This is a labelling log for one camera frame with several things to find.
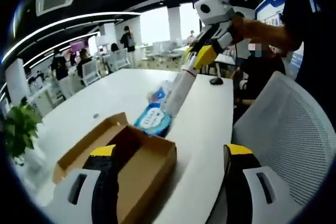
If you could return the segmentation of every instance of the box flap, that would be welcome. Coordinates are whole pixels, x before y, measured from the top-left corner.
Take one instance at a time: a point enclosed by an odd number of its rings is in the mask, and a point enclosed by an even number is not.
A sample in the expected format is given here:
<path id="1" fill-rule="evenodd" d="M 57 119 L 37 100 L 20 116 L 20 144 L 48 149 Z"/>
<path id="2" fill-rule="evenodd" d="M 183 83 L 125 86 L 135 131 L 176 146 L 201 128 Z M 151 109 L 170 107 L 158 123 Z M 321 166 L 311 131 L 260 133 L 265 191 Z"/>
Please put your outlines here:
<path id="1" fill-rule="evenodd" d="M 110 116 L 108 119 L 113 125 L 114 124 L 128 125 L 125 112 Z"/>

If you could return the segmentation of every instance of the window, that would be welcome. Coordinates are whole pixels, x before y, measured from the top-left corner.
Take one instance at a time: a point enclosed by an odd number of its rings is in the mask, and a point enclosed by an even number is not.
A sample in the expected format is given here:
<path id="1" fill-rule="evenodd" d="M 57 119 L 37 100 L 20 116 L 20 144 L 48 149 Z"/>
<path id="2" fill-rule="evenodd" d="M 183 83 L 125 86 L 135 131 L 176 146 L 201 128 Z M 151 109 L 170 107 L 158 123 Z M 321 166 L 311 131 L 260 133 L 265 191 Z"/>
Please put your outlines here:
<path id="1" fill-rule="evenodd" d="M 190 35 L 190 31 L 193 30 L 194 35 L 197 36 L 200 33 L 200 21 L 196 10 L 193 8 L 192 3 L 182 4 L 180 6 L 181 17 L 181 35 L 183 39 L 186 39 Z"/>
<path id="2" fill-rule="evenodd" d="M 142 13 L 140 27 L 141 38 L 144 43 L 170 40 L 167 7 Z"/>

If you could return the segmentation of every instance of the white pillar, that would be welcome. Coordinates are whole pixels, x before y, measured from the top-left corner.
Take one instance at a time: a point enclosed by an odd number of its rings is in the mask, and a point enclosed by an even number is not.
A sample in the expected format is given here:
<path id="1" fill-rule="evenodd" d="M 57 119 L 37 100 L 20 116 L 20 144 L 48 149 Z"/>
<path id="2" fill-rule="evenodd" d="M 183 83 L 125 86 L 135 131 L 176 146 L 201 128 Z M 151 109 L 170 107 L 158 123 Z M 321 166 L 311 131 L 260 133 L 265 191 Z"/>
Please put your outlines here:
<path id="1" fill-rule="evenodd" d="M 170 40 L 182 40 L 180 7 L 168 8 Z"/>
<path id="2" fill-rule="evenodd" d="M 104 36 L 104 41 L 111 47 L 112 43 L 117 43 L 114 23 L 107 23 L 99 26 L 100 35 Z"/>
<path id="3" fill-rule="evenodd" d="M 6 69 L 5 76 L 12 105 L 19 105 L 23 97 L 30 96 L 30 89 L 26 80 L 22 59 L 16 59 Z"/>

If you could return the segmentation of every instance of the cardboard box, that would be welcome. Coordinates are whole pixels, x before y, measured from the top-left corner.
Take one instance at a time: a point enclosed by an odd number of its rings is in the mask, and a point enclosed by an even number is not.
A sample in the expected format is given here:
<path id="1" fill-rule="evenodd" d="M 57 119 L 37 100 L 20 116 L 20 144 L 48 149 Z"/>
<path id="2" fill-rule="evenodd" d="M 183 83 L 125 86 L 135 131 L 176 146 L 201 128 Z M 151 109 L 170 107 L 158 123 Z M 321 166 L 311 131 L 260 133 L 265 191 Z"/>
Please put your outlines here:
<path id="1" fill-rule="evenodd" d="M 135 223 L 160 189 L 176 164 L 175 144 L 158 136 L 147 136 L 128 125 L 124 113 L 105 119 L 56 164 L 53 180 L 57 184 L 72 169 L 82 168 L 91 151 L 111 142 L 135 139 L 141 147 L 118 176 L 118 223 Z"/>

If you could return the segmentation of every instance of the black shirt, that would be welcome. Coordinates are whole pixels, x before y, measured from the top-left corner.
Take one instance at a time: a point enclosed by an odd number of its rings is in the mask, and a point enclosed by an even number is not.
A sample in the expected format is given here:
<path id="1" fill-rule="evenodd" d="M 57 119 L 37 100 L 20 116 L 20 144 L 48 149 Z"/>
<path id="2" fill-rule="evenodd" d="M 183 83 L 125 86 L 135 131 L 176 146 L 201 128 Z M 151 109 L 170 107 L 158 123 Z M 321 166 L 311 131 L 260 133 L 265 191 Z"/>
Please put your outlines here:
<path id="1" fill-rule="evenodd" d="M 124 48 L 127 48 L 127 52 L 134 52 L 135 46 L 130 47 L 129 46 L 129 39 L 131 38 L 131 33 L 124 33 L 120 39 L 120 43 L 124 45 Z"/>
<path id="2" fill-rule="evenodd" d="M 78 76 L 80 78 L 83 78 L 83 65 L 85 63 L 90 62 L 90 61 L 91 61 L 91 59 L 87 58 L 87 59 L 80 60 L 80 62 L 78 63 L 78 65 L 77 65 L 77 73 L 78 73 Z"/>
<path id="3" fill-rule="evenodd" d="M 328 0 L 286 0 L 282 21 L 292 35 L 303 41 L 303 59 L 296 81 L 316 99 L 335 128 L 333 3 L 328 5 Z"/>
<path id="4" fill-rule="evenodd" d="M 283 74 L 285 66 L 280 57 L 249 56 L 240 69 L 248 74 L 248 81 L 243 99 L 256 99 L 275 71 Z"/>
<path id="5" fill-rule="evenodd" d="M 64 57 L 55 57 L 51 63 L 51 70 L 56 71 L 56 79 L 59 81 L 68 76 L 68 68 Z"/>

